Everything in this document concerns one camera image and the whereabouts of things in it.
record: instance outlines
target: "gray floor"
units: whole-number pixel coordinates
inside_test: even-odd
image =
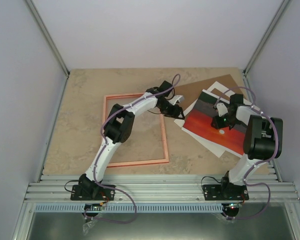
[[[239,214],[261,209],[246,204]],[[130,214],[107,214],[127,220]],[[36,213],[28,240],[291,240],[294,239],[286,211],[276,205],[251,220],[226,221],[219,213],[144,213],[130,224],[98,221],[83,234],[85,220],[79,213]]]

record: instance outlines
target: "white wall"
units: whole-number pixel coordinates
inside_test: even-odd
[[[257,103],[283,119],[283,147],[278,159],[285,181],[300,195],[300,0],[293,0],[253,66]]]
[[[67,67],[244,68],[282,0],[34,0]]]
[[[12,238],[65,82],[22,0],[0,0],[0,240]]]

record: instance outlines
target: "wooden frame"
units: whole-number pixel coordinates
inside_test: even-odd
[[[144,92],[138,93],[126,93],[126,94],[112,94],[105,95],[103,101],[103,113],[102,113],[102,122],[106,121],[108,116],[108,100],[111,99],[127,99],[127,98],[139,98],[144,94]],[[140,160],[140,161],[129,161],[129,162],[112,162],[108,164],[108,168],[115,167],[130,167],[130,166],[140,166],[140,165],[151,165],[151,164],[167,164],[169,163],[169,153],[168,153],[168,144],[167,144],[167,136],[166,136],[166,128],[164,116],[162,114],[160,117],[160,127],[161,127],[161,136],[162,136],[162,147],[163,147],[163,159],[152,159],[152,160]]]

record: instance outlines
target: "gray wall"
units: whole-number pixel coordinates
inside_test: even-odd
[[[0,0],[0,240],[12,237],[65,82],[22,0]]]
[[[34,0],[69,69],[244,68],[282,0]]]
[[[278,162],[300,194],[300,0],[292,1],[249,75],[258,105],[283,119]]]

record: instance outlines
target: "beige table surface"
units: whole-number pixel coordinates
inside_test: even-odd
[[[74,69],[70,73],[53,132],[43,174],[80,175],[92,163],[101,144],[104,95],[139,93],[181,74],[180,85],[230,74],[243,86],[237,68]],[[224,174],[239,158],[220,158],[164,118],[169,163],[107,168],[106,174]],[[267,166],[257,170],[267,174]]]

